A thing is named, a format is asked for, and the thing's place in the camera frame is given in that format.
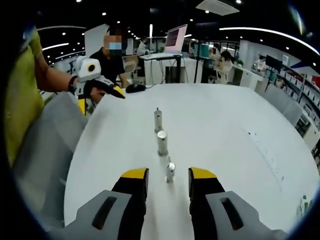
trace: black computer mouse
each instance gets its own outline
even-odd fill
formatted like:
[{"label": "black computer mouse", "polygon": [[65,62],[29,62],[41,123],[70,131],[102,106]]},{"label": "black computer mouse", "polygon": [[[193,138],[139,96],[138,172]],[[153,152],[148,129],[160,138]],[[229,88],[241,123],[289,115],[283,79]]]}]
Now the black computer mouse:
[{"label": "black computer mouse", "polygon": [[142,92],[144,90],[146,90],[146,86],[145,85],[131,84],[131,85],[126,87],[125,92],[128,93],[128,94],[132,94],[132,93]]}]

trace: black ceiling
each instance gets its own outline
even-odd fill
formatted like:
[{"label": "black ceiling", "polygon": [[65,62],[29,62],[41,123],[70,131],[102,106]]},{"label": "black ceiling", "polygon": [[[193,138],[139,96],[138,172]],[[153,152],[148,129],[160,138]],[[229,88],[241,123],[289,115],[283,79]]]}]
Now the black ceiling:
[{"label": "black ceiling", "polygon": [[[311,0],[220,0],[237,8],[240,12],[220,16],[214,13],[205,13],[196,9],[203,0],[55,0],[41,3],[39,16],[36,21],[38,29],[50,26],[78,26],[81,28],[51,28],[40,30],[42,47],[69,43],[45,51],[45,55],[53,56],[51,59],[63,54],[83,51],[85,47],[82,33],[90,28],[103,23],[117,24],[137,35],[148,36],[149,25],[153,24],[153,36],[165,36],[165,32],[176,26],[188,24],[187,34],[192,38],[202,40],[240,41],[248,39],[252,42],[281,49],[297,58],[308,62],[317,63],[315,67],[320,72],[319,56],[309,48],[289,38],[272,33],[251,30],[220,31],[223,27],[255,27],[278,31],[301,39],[320,50],[320,27],[315,1]],[[301,35],[298,24],[292,17],[289,6],[294,6],[305,24],[305,32]]]}]

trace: silver cylindrical part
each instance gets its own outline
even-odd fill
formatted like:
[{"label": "silver cylindrical part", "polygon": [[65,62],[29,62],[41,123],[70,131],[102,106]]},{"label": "silver cylindrical part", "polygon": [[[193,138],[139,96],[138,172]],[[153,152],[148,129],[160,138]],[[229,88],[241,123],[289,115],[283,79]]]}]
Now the silver cylindrical part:
[{"label": "silver cylindrical part", "polygon": [[157,133],[158,138],[158,154],[159,156],[168,155],[168,135],[165,131],[161,130]]},{"label": "silver cylindrical part", "polygon": [[157,134],[161,130],[163,130],[162,111],[160,111],[159,108],[156,108],[156,111],[154,112],[154,132]]},{"label": "silver cylindrical part", "polygon": [[165,181],[167,183],[173,183],[175,180],[175,170],[176,170],[176,165],[173,162],[169,162],[168,165],[166,166],[166,176],[165,176]]}]

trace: yellow shirt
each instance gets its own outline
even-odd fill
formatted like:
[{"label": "yellow shirt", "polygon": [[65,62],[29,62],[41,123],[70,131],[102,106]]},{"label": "yellow shirt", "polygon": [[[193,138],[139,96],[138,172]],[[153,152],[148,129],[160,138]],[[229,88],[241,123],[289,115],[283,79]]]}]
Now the yellow shirt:
[{"label": "yellow shirt", "polygon": [[16,60],[9,76],[5,97],[4,133],[9,164],[12,166],[28,127],[41,114],[43,99],[35,76],[35,56],[42,52],[38,32]]}]

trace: black wristband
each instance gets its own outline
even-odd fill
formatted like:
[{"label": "black wristband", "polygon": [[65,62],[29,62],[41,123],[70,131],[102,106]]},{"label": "black wristband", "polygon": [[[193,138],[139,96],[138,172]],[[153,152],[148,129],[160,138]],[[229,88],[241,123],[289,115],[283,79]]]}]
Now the black wristband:
[{"label": "black wristband", "polygon": [[73,76],[70,81],[69,81],[69,84],[68,84],[68,92],[72,93],[72,94],[75,94],[75,87],[74,87],[74,82],[75,82],[75,79],[77,78],[78,76]]}]

